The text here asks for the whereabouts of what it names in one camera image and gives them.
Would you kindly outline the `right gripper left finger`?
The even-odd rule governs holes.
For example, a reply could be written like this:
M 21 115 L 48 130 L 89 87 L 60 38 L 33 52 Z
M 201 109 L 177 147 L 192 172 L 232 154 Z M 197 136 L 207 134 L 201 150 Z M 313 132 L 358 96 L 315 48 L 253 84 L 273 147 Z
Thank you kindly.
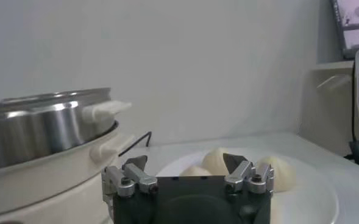
M 104 198 L 117 195 L 132 197 L 138 189 L 144 194 L 158 191 L 158 179 L 144 172 L 146 155 L 128 159 L 121 168 L 108 166 L 102 172 L 102 195 Z

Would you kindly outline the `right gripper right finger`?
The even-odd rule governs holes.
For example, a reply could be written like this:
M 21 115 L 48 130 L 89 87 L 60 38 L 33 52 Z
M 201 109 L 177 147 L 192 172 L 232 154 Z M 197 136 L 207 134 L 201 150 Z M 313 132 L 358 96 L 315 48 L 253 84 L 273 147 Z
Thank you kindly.
M 243 187 L 253 194 L 274 193 L 274 169 L 270 164 L 261 163 L 255 167 L 243 156 L 224 153 L 222 157 L 229 171 L 224 177 L 228 193 L 241 192 Z

